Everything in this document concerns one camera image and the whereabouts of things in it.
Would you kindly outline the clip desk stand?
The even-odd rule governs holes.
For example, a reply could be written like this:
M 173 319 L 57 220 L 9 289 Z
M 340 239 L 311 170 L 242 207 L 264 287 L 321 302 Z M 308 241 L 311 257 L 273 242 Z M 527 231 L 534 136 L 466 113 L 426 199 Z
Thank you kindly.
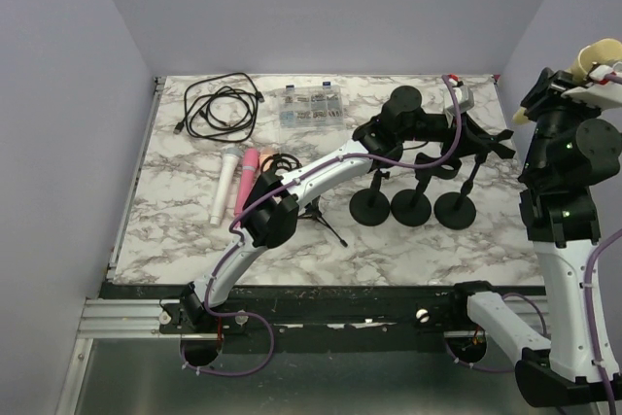
M 425 195 L 432 178 L 452 180 L 461 167 L 462 163 L 457 158 L 450 158 L 432 168 L 416 169 L 415 188 L 400 190 L 391 200 L 390 209 L 396 221 L 411 227 L 424 225 L 432 215 L 432 205 Z

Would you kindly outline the shock mount desk stand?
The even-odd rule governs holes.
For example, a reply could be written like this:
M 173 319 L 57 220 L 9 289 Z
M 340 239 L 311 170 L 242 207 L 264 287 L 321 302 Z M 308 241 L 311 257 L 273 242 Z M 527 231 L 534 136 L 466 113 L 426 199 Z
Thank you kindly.
M 370 187 L 357 191 L 349 202 L 351 217 L 360 225 L 378 226 L 390 215 L 391 207 L 387 196 L 381 191 L 384 180 L 390 173 L 378 169 L 374 172 Z

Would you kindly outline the tall shock mount stand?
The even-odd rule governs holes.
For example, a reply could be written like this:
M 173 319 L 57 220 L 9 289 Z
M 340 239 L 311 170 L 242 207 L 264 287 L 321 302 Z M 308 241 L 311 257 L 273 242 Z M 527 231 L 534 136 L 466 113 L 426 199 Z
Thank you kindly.
M 268 168 L 266 168 L 263 172 L 260 173 L 271 172 L 277 174 L 279 172 L 291 172 L 296 169 L 302 167 L 299 159 L 293 155 L 285 154 L 285 153 L 275 153 L 272 157 L 271 164 Z M 344 238 L 342 238 L 336 230 L 329 224 L 329 222 L 325 219 L 320 206 L 319 206 L 319 197 L 314 198 L 310 203 L 308 203 L 304 210 L 298 214 L 298 218 L 300 220 L 310 220 L 323 227 L 327 228 L 339 241 L 340 245 L 344 248 L 348 247 L 348 243 Z

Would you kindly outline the pink microphone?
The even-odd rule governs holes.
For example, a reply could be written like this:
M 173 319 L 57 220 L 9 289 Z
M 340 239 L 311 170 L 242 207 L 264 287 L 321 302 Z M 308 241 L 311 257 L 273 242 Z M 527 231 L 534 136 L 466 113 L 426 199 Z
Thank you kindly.
M 244 209 L 244 204 L 253 187 L 258 166 L 259 151 L 256 148 L 248 149 L 242 158 L 241 178 L 233 211 L 235 217 L 241 214 Z

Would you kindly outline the white microphone grey head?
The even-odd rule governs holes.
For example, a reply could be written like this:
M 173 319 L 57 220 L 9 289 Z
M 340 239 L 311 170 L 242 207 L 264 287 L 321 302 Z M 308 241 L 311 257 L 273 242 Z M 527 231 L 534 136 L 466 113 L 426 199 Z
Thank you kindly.
M 211 226 L 219 226 L 222 222 L 233 175 L 242 155 L 242 151 L 237 147 L 227 147 L 225 149 L 222 157 L 220 177 L 210 213 Z

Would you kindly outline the yellow microphone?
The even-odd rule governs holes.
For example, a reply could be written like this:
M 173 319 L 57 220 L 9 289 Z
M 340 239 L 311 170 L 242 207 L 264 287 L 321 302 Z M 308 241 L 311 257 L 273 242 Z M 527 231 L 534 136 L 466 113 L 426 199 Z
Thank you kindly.
M 613 38 L 603 38 L 589 46 L 581 49 L 573 64 L 565 70 L 570 72 L 576 81 L 587 78 L 590 71 L 597 65 L 611 65 L 613 62 L 621 62 L 621 42 Z M 525 124 L 532 119 L 526 119 L 523 112 L 518 110 L 512 117 L 512 121 L 517 124 Z

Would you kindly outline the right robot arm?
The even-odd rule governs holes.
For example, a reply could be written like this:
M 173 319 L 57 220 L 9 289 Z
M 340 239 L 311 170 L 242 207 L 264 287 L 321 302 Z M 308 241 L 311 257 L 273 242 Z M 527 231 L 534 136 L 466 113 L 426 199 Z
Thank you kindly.
M 458 329 L 477 325 L 512 363 L 523 399 L 563 407 L 621 398 L 621 370 L 606 332 L 597 260 L 606 248 L 590 189 L 620 170 L 620 132 L 602 117 L 621 104 L 621 63 L 544 69 L 514 114 L 535 131 L 520 181 L 520 213 L 544 280 L 549 336 L 490 284 L 462 283 L 447 305 Z

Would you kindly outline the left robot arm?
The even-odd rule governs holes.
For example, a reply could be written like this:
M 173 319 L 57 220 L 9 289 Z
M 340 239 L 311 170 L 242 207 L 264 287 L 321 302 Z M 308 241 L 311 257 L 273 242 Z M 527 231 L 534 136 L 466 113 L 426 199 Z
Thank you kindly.
M 404 167 L 403 144 L 410 140 L 438 143 L 439 157 L 417 155 L 410 170 L 418 175 L 453 178 L 462 158 L 475 156 L 484 162 L 489 153 L 511 159 L 515 152 L 504 143 L 512 136 L 506 129 L 491 134 L 467 113 L 471 90 L 462 82 L 448 82 L 453 110 L 428 114 L 422 94 L 413 86 L 399 86 L 379 115 L 358 127 L 351 140 L 328 156 L 282 175 L 268 170 L 259 175 L 229 230 L 235 235 L 213 271 L 190 283 L 197 298 L 183 308 L 182 320 L 195 332 L 208 330 L 230 291 L 251 264 L 266 250 L 285 244 L 294 235 L 299 211 L 328 190 L 373 171 Z

